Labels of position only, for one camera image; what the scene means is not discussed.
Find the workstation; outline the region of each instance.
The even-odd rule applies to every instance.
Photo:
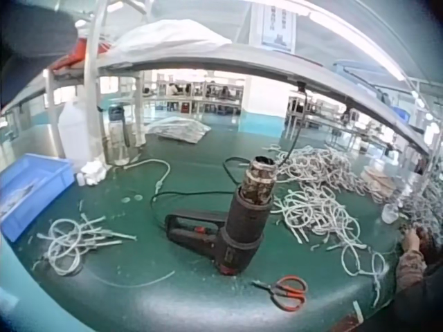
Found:
[[[84,59],[46,68],[6,107],[18,129],[2,141],[2,179],[22,163],[39,171],[24,167],[2,198],[11,268],[0,286],[20,298],[10,320],[25,329],[26,310],[42,331],[349,331],[388,305],[399,226],[424,223],[426,199],[411,203],[424,187],[441,241],[439,182],[423,181],[440,174],[414,172],[417,156],[438,156],[440,132],[428,144],[353,82],[254,45],[183,37],[173,52],[116,42],[96,56],[109,6],[96,4]],[[146,26],[132,35],[158,29]],[[26,128],[35,99],[48,120]],[[40,208],[23,212],[30,200]],[[18,275],[64,322],[30,310]]]

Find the green workbench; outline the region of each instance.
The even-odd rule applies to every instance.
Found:
[[[182,192],[234,190],[222,169],[229,156],[252,158],[267,154],[262,147],[289,141],[248,133],[210,131],[198,144],[148,136],[140,160],[159,158],[171,164],[171,173],[162,191]],[[300,139],[321,147],[322,141]],[[364,162],[356,165],[361,168]],[[341,265],[341,250],[325,251],[325,246],[310,250],[323,238],[310,235],[309,244],[300,245],[284,227],[271,218],[264,241],[251,265],[237,277],[218,274],[212,263],[166,239],[161,229],[165,215],[176,208],[227,211],[230,195],[161,197],[150,208],[154,185],[165,166],[148,163],[133,169],[111,169],[96,187],[76,184],[55,199],[12,245],[18,258],[35,281],[79,320],[97,331],[327,331],[353,313],[358,300],[365,317],[373,315],[375,292],[370,277],[350,277]],[[241,180],[244,168],[233,165]],[[142,201],[134,199],[143,195]],[[131,198],[122,203],[124,197]],[[115,232],[136,235],[138,241],[101,248],[84,257],[84,268],[74,276],[60,277],[48,264],[34,262],[47,250],[48,242],[36,238],[47,233],[50,222],[58,218],[80,220],[79,202],[90,219],[105,215],[103,223]],[[392,253],[398,225],[381,222],[381,206],[369,197],[352,193],[338,195],[350,215],[361,225],[361,240],[379,252],[386,252],[389,271],[381,283],[378,308],[392,298],[394,270]],[[363,253],[362,267],[370,268],[370,256]],[[163,281],[144,285],[163,276]],[[285,275],[302,277],[309,285],[307,302],[296,313],[278,309],[264,290],[250,286],[259,279],[274,282]]]

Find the sleeve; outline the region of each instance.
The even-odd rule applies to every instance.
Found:
[[[409,270],[409,266],[413,264],[408,263],[408,261],[407,259],[400,259],[397,271],[400,269]],[[419,268],[414,269],[412,267],[410,271],[412,274],[407,278],[407,281],[400,276],[402,285],[409,286],[399,290],[396,294],[394,310],[400,322],[417,326],[432,321],[443,314],[443,267],[437,269],[432,275],[421,277],[420,281],[417,281],[419,279]]]
[[[405,252],[397,265],[397,292],[423,280],[426,269],[423,255],[416,251]]]

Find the white plastic bottle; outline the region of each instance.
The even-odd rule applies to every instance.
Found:
[[[58,120],[64,155],[72,161],[74,172],[92,159],[86,118],[86,105],[73,98],[64,105]]]

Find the window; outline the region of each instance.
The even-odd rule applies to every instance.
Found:
[[[100,77],[100,93],[115,93],[118,92],[118,77],[104,76]]]
[[[54,105],[60,105],[63,102],[72,100],[76,96],[75,85],[65,86],[54,91]],[[48,108],[48,95],[45,93],[43,95],[44,106]]]

